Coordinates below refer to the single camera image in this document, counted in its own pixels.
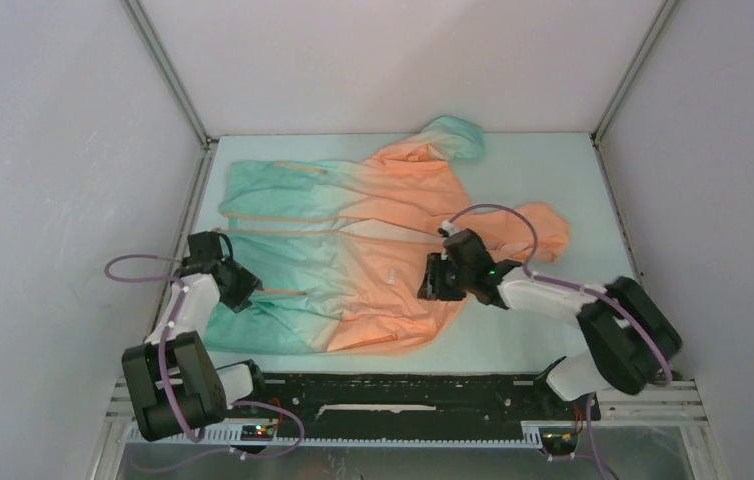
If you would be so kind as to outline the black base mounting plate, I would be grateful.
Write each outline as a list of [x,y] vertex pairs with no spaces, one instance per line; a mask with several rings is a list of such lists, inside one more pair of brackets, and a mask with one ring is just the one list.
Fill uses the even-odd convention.
[[256,405],[236,407],[228,420],[279,420],[279,438],[330,442],[518,443],[531,427],[578,429],[600,417],[581,397],[543,396],[523,374],[419,375],[268,373],[259,400],[291,412],[282,416]]

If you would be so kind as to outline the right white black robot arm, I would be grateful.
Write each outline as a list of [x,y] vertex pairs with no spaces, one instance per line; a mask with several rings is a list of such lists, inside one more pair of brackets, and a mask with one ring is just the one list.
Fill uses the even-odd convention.
[[418,297],[458,302],[473,296],[503,310],[536,312],[578,330],[586,351],[554,361],[535,380],[538,411],[559,418],[575,400],[613,389],[635,396],[671,376],[683,341],[668,318],[633,279],[600,286],[546,277],[515,260],[495,261],[475,232],[445,238],[428,254]]

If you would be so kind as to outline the aluminium frame rail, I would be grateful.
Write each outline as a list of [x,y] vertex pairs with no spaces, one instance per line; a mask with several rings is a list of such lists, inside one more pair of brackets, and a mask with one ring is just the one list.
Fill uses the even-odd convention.
[[208,426],[202,447],[529,448],[594,441],[600,430],[672,428],[697,479],[727,471],[691,381],[613,390],[542,407],[526,375],[274,374],[269,411],[246,407]]

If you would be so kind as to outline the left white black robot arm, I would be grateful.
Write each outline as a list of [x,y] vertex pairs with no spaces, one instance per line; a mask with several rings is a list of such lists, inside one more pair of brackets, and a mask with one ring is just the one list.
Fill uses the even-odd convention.
[[252,417],[269,403],[254,361],[218,369],[202,341],[213,310],[246,310],[260,280],[234,260],[224,234],[194,233],[187,242],[187,256],[166,278],[170,297],[153,332],[121,358],[137,428],[149,442],[184,435],[198,443],[232,405]]

